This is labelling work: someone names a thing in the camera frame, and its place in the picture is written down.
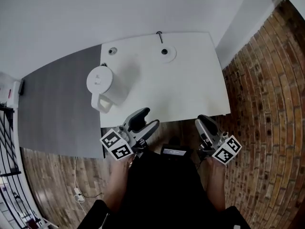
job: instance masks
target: small display screen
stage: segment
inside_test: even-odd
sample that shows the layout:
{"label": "small display screen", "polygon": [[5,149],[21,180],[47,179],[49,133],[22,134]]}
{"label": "small display screen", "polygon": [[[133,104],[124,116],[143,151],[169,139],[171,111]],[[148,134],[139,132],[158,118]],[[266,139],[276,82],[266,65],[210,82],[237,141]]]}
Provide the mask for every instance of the small display screen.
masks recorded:
{"label": "small display screen", "polygon": [[186,153],[186,151],[165,148],[163,150],[163,153],[167,154],[167,155],[179,155],[179,156],[183,156]]}

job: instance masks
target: kettle handle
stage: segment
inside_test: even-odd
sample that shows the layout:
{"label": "kettle handle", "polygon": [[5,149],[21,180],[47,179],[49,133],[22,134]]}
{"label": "kettle handle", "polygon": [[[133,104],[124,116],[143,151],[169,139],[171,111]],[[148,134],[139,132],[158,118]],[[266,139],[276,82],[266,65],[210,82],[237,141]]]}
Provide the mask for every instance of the kettle handle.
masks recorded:
{"label": "kettle handle", "polygon": [[102,94],[92,94],[91,106],[102,113],[108,113],[112,107],[113,102]]}

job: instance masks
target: gray mat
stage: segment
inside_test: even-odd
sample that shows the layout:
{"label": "gray mat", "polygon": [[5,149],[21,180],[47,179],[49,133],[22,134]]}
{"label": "gray mat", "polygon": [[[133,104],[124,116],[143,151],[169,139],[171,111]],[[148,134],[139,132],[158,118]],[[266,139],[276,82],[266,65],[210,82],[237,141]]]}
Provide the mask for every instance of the gray mat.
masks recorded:
{"label": "gray mat", "polygon": [[23,148],[67,156],[100,157],[99,112],[91,107],[86,86],[100,64],[101,46],[49,63],[27,75],[18,110]]}

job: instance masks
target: white cable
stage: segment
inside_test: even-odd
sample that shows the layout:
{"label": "white cable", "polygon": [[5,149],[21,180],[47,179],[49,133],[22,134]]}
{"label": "white cable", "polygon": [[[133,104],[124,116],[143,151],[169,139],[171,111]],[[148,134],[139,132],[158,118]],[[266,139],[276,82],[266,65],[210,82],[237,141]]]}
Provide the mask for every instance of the white cable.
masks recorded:
{"label": "white cable", "polygon": [[85,211],[84,208],[81,206],[81,203],[80,203],[80,202],[78,202],[78,203],[79,203],[80,207],[82,208],[82,210],[84,211],[85,215],[87,215],[86,211]]}
{"label": "white cable", "polygon": [[[77,185],[78,185],[78,182],[77,182],[77,179],[76,179],[76,160],[77,160],[77,157],[74,157],[74,186],[75,186],[75,188],[77,188],[77,187],[76,187],[76,183],[77,183]],[[84,201],[80,202],[79,200],[76,200],[76,199],[75,199],[76,196],[77,196],[77,195],[74,195],[74,200],[75,200],[75,202],[77,202],[77,203],[80,205],[80,207],[81,207],[82,210],[84,211],[85,215],[87,215],[86,211],[85,211],[84,208],[81,206],[81,203],[83,203],[83,202],[86,201],[85,197],[83,197],[83,198],[84,198]]]}
{"label": "white cable", "polygon": [[74,157],[74,185],[75,185],[75,188],[76,188],[76,160],[77,160],[77,157]]}

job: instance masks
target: white electric kettle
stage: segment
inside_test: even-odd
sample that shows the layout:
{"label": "white electric kettle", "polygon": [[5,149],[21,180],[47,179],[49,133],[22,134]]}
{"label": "white electric kettle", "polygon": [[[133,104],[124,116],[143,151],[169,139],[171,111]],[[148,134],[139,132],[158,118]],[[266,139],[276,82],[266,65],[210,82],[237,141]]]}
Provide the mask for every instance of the white electric kettle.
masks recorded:
{"label": "white electric kettle", "polygon": [[126,88],[105,63],[89,73],[87,88],[92,93],[91,106],[102,113],[109,112],[113,105],[121,105],[127,97]]}

